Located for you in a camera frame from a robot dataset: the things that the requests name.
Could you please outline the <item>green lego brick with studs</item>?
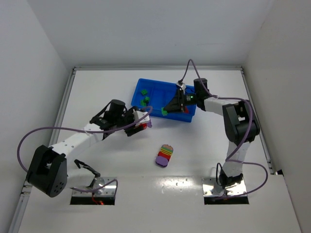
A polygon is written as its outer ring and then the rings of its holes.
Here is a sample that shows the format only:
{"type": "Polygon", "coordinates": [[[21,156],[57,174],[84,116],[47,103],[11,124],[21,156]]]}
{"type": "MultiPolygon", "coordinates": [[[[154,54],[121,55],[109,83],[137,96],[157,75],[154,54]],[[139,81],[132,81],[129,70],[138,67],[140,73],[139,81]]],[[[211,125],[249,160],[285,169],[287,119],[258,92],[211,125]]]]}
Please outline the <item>green lego brick with studs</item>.
{"type": "Polygon", "coordinates": [[[161,113],[163,116],[167,116],[168,112],[164,109],[164,107],[161,108],[161,113]]]}

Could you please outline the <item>small green lego brick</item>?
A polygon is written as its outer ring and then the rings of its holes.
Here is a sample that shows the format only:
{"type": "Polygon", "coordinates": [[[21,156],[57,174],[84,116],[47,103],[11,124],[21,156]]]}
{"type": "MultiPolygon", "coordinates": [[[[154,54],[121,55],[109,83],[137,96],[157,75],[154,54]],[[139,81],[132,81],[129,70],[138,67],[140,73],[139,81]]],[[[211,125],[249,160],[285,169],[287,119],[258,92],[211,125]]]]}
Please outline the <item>small green lego brick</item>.
{"type": "Polygon", "coordinates": [[[141,91],[141,94],[142,94],[142,95],[147,95],[147,94],[148,94],[148,91],[147,91],[146,89],[143,89],[143,90],[141,91]]]}

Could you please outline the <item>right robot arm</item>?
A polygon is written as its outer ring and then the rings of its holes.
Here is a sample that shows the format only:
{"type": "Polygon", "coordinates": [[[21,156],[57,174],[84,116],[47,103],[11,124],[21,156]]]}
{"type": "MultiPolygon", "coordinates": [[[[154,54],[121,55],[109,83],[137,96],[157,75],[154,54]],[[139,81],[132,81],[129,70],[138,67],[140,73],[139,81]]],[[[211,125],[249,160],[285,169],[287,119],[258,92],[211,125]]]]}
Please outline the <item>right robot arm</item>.
{"type": "Polygon", "coordinates": [[[250,143],[259,134],[259,124],[249,100],[223,98],[212,95],[206,79],[195,79],[194,92],[186,93],[182,80],[176,83],[172,100],[163,108],[163,113],[184,113],[189,105],[196,105],[205,112],[223,117],[225,134],[229,140],[227,156],[221,166],[216,182],[222,188],[240,183],[243,178],[242,164],[250,143]]]}

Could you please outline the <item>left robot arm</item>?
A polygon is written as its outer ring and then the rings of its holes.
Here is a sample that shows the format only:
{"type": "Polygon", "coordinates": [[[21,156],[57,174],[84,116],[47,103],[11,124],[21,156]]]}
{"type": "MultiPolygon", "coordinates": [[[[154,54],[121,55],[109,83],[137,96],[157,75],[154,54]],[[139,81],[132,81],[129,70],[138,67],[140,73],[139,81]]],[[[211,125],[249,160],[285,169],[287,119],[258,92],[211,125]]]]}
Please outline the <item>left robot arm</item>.
{"type": "Polygon", "coordinates": [[[95,193],[104,188],[101,174],[78,156],[116,131],[132,136],[151,127],[150,112],[134,106],[126,108],[121,100],[111,100],[81,130],[51,146],[39,146],[27,171],[26,181],[53,198],[65,188],[95,193]]]}

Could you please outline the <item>blue divided plastic bin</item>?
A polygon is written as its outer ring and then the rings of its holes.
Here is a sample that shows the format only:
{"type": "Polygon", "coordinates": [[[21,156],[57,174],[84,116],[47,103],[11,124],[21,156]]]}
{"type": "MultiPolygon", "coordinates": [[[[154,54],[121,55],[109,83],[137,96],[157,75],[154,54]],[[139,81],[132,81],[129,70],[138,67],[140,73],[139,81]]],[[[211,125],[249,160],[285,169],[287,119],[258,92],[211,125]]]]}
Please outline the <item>blue divided plastic bin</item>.
{"type": "Polygon", "coordinates": [[[195,115],[196,106],[187,106],[189,113],[168,113],[167,116],[163,116],[161,108],[165,107],[176,93],[176,85],[174,83],[162,82],[149,79],[139,79],[132,97],[132,106],[142,108],[140,101],[144,100],[145,97],[149,97],[150,101],[148,106],[152,106],[153,110],[151,116],[161,117],[166,119],[172,119],[183,122],[191,122],[192,117],[195,115]],[[142,95],[141,91],[146,89],[147,95],[142,95]]]}

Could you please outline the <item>burger printed lego brick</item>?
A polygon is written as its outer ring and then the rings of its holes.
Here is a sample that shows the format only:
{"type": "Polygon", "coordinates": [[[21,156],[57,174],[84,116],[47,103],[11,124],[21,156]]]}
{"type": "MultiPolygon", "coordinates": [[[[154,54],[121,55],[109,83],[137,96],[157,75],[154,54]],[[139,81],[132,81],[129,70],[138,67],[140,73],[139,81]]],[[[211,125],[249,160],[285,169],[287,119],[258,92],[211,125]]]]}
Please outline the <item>burger printed lego brick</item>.
{"type": "Polygon", "coordinates": [[[173,154],[173,147],[167,144],[162,145],[160,151],[166,155],[171,156],[173,154]]]}

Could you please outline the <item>red lego brick in stack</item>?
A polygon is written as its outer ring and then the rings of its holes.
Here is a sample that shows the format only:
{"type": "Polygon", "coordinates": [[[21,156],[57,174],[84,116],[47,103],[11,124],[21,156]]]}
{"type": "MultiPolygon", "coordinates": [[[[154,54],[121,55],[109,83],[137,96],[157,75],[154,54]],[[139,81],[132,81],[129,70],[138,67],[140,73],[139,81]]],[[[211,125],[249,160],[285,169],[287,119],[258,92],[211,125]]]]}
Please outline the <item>red lego brick in stack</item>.
{"type": "Polygon", "coordinates": [[[167,159],[168,161],[170,160],[172,154],[170,153],[165,153],[163,151],[159,151],[158,156],[163,157],[165,159],[167,159]]]}

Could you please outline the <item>purple rounded lego brick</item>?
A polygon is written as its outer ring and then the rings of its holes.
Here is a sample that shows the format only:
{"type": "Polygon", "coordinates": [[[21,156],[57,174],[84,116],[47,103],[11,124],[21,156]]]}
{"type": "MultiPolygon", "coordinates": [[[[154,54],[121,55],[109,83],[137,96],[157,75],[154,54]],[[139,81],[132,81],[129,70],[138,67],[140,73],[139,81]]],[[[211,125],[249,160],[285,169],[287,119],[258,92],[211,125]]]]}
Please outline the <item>purple rounded lego brick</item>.
{"type": "Polygon", "coordinates": [[[155,159],[155,163],[156,163],[156,165],[158,165],[160,167],[166,167],[169,163],[169,160],[165,157],[157,156],[155,159]]]}

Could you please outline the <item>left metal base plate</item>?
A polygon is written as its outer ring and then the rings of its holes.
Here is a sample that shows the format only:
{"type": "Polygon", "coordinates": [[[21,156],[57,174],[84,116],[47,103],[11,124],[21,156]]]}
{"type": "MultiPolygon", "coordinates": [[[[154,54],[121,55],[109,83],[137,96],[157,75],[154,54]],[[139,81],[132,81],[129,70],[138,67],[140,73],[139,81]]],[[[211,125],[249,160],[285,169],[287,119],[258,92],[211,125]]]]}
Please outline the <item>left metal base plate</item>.
{"type": "Polygon", "coordinates": [[[98,177],[88,187],[77,187],[76,189],[81,190],[94,190],[93,197],[97,198],[113,198],[117,190],[117,182],[112,181],[114,177],[98,177]]]}

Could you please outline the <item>metal base plate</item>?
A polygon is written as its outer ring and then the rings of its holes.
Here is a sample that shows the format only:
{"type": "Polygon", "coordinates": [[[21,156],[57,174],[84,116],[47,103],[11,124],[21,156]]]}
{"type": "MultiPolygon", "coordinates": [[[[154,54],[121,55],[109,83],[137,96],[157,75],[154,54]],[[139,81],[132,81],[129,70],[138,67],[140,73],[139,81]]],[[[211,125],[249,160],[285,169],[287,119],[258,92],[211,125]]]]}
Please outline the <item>metal base plate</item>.
{"type": "Polygon", "coordinates": [[[97,198],[113,198],[117,190],[117,182],[112,181],[114,177],[98,177],[88,187],[77,187],[76,189],[81,190],[94,190],[93,197],[97,198]]]}
{"type": "Polygon", "coordinates": [[[208,198],[218,197],[232,197],[232,196],[246,196],[246,185],[244,178],[240,183],[234,183],[232,185],[222,188],[216,183],[215,177],[202,178],[203,196],[208,198]]]}

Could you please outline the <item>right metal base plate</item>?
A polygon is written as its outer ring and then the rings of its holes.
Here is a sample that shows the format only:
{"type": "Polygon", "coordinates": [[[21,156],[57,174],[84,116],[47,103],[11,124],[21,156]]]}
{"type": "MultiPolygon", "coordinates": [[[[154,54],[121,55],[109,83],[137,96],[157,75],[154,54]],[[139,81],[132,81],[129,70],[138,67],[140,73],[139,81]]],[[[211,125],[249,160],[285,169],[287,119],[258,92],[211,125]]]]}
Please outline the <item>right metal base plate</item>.
{"type": "Polygon", "coordinates": [[[234,183],[232,185],[222,188],[216,183],[215,177],[202,178],[203,196],[208,198],[218,197],[232,197],[232,196],[246,196],[246,185],[244,178],[240,183],[234,183]]]}

